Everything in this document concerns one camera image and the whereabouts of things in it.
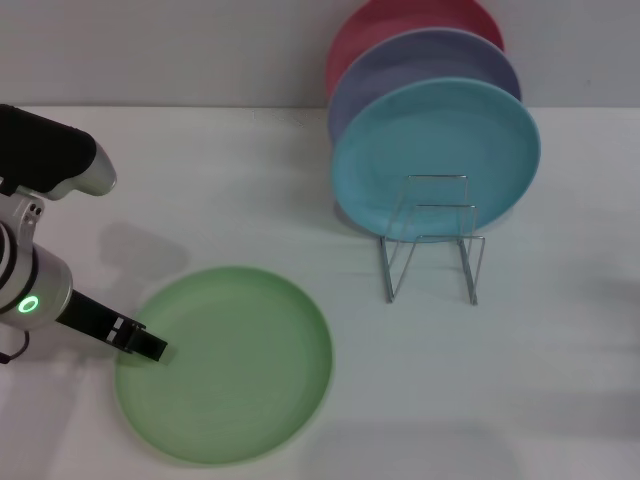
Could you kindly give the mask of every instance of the dish rack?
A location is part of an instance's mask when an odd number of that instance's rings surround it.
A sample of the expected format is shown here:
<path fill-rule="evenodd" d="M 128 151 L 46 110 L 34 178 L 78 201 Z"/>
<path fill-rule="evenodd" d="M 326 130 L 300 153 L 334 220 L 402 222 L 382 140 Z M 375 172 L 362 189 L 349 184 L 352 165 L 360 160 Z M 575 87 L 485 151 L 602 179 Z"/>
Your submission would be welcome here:
<path fill-rule="evenodd" d="M 407 201 L 406 199 L 409 196 L 408 192 L 410 192 L 410 189 L 414 185 L 418 184 L 419 186 L 422 186 L 423 184 L 427 185 L 430 182 L 439 182 L 442 184 L 445 182 L 452 184 L 462 184 L 464 188 L 462 203 L 412 203 L 409 205 L 405 205 Z M 400 187 L 400 191 L 398 192 L 397 200 L 394 209 L 392 210 L 392 214 L 389 219 L 389 225 L 387 227 L 385 235 L 380 237 L 380 252 L 382 256 L 384 284 L 387 293 L 387 300 L 389 301 L 389 303 L 393 303 L 396 296 L 398 295 L 400 287 L 402 286 L 402 283 L 406 278 L 409 263 L 411 263 L 411 259 L 413 258 L 416 246 L 418 244 L 428 244 L 449 240 L 455 241 L 460 251 L 460 257 L 462 260 L 462 271 L 465 276 L 467 290 L 469 291 L 469 300 L 471 302 L 471 305 L 478 305 L 478 278 L 480 276 L 480 267 L 482 266 L 482 257 L 484 256 L 486 239 L 481 235 L 475 234 L 478 209 L 475 205 L 469 204 L 468 195 L 469 179 L 466 175 L 409 175 L 404 179 Z M 456 212 L 459 220 L 459 230 L 457 231 L 457 233 L 452 233 L 449 235 L 431 235 L 426 233 L 418 234 L 414 237 L 413 241 L 406 241 L 405 236 L 409 231 L 412 230 L 411 227 L 416 215 L 425 210 L 437 210 L 443 213 L 445 211 L 451 211 L 452 213 Z M 406 218 L 402 220 L 401 213 L 407 211 L 408 214 L 406 215 Z M 467 232 L 465 227 L 467 226 L 468 220 L 471 221 L 471 229 Z M 397 236 L 393 235 L 393 232 L 395 231 L 394 227 L 396 226 L 401 226 L 400 234 Z M 478 256 L 475 273 L 472 271 L 470 265 L 471 248 L 473 246 L 474 240 L 481 242 L 480 254 Z M 393 266 L 394 262 L 397 261 L 398 248 L 401 243 L 412 243 L 412 246 L 404 267 L 402 268 L 400 278 L 398 279 L 394 287 L 393 281 L 391 279 L 391 267 Z M 392 246 L 393 253 L 389 258 L 388 246 L 392 244 L 395 245 Z"/>

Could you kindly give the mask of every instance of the white wall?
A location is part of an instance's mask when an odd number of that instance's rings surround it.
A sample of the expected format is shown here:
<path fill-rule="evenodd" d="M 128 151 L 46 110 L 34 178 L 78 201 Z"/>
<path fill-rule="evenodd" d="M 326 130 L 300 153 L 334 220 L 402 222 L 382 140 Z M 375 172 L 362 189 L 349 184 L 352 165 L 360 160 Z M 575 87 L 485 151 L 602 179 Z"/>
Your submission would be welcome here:
<path fill-rule="evenodd" d="M 0 102 L 317 106 L 360 0 L 3 0 Z M 640 106 L 638 0 L 481 0 L 533 106 Z"/>

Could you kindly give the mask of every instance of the red plate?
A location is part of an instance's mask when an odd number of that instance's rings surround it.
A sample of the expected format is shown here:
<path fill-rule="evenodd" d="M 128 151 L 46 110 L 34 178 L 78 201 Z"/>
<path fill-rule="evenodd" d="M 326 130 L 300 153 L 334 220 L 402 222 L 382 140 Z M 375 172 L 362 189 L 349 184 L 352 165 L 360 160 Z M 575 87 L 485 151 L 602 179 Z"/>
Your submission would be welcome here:
<path fill-rule="evenodd" d="M 353 61 L 371 47 L 408 30 L 451 27 L 473 32 L 504 50 L 500 30 L 473 0 L 370 0 L 342 26 L 327 60 L 327 94 Z"/>

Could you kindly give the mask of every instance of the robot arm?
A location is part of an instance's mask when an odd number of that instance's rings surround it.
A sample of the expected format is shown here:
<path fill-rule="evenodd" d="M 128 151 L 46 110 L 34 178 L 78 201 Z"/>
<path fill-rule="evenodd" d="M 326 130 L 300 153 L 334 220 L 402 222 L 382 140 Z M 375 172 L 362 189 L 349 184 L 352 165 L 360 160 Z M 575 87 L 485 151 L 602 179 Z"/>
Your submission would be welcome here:
<path fill-rule="evenodd" d="M 135 320 L 73 289 L 69 267 L 33 243 L 44 202 L 71 190 L 108 193 L 115 171 L 104 150 L 80 130 L 0 105 L 0 322 L 25 332 L 57 321 L 127 353 L 159 360 L 167 343 Z"/>

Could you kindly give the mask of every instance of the white table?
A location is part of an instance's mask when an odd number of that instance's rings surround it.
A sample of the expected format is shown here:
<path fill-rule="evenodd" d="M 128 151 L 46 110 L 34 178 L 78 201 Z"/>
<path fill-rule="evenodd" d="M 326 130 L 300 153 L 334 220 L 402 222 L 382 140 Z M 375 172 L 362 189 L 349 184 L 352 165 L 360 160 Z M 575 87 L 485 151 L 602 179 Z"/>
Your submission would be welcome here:
<path fill-rule="evenodd" d="M 106 197 L 48 202 L 38 227 L 78 290 L 133 315 L 189 272 L 272 270 L 324 311 L 336 369 L 284 448 L 193 468 L 124 423 L 113 352 L 52 325 L 0 369 L 3 479 L 638 478 L 639 110 L 533 111 L 540 171 L 485 230 L 478 307 L 448 245 L 422 247 L 386 304 L 376 240 L 334 212 L 321 110 L 31 110 L 90 132 L 118 172 Z"/>

